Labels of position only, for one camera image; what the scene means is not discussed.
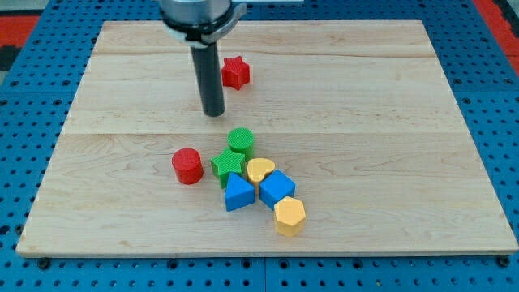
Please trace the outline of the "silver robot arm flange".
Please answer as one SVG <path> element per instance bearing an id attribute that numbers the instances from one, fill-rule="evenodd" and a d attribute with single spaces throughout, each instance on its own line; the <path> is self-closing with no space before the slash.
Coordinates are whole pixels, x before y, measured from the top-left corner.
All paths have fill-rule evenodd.
<path id="1" fill-rule="evenodd" d="M 247 13 L 245 3 L 231 0 L 160 0 L 161 18 L 169 30 L 190 45 L 211 45 L 229 34 Z"/>

